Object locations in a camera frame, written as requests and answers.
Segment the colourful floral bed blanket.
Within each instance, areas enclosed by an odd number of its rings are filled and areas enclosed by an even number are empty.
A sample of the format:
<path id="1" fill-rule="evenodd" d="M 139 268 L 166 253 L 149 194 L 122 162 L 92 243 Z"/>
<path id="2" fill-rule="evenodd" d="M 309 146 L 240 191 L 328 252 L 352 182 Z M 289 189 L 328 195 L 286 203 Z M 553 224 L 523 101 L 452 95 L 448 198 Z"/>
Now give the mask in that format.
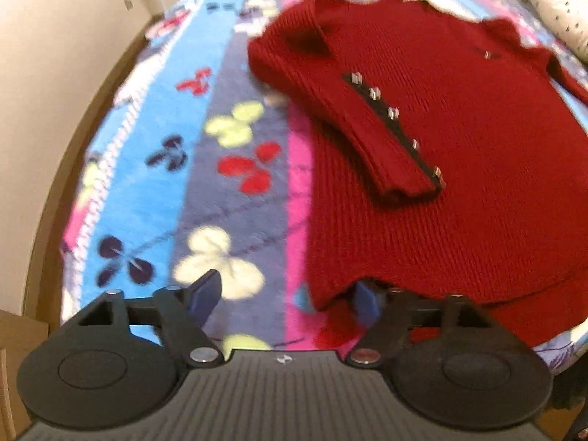
<path id="1" fill-rule="evenodd" d="M 314 309 L 304 278 L 309 122 L 259 86 L 247 43 L 297 0 L 179 0 L 151 27 L 86 152 L 66 229 L 61 316 L 105 290 L 147 297 L 216 269 L 206 330 L 230 352 L 347 351 L 351 313 Z M 469 20 L 514 22 L 580 82 L 586 68 L 516 0 L 429 0 Z"/>

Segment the red knitted sweater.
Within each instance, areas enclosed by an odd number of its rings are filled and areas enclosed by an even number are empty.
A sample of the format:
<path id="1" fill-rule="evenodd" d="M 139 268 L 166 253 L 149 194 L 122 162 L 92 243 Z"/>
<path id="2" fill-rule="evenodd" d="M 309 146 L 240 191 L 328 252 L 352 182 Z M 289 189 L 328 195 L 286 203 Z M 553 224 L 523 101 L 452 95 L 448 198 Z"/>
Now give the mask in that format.
<path id="1" fill-rule="evenodd" d="M 305 279 L 486 306 L 531 347 L 587 316 L 587 93 L 506 19 L 424 0 L 302 0 L 248 66 L 311 124 Z"/>

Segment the wooden bedside cabinet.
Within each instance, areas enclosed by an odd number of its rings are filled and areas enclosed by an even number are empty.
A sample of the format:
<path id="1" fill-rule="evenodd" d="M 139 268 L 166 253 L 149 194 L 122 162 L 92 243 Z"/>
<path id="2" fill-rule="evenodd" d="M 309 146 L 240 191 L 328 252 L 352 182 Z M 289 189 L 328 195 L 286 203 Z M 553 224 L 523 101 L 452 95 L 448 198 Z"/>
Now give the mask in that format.
<path id="1" fill-rule="evenodd" d="M 49 327 L 39 320 L 0 313 L 0 437 L 14 440 L 31 421 L 17 389 L 18 368 L 24 358 L 48 337 Z"/>

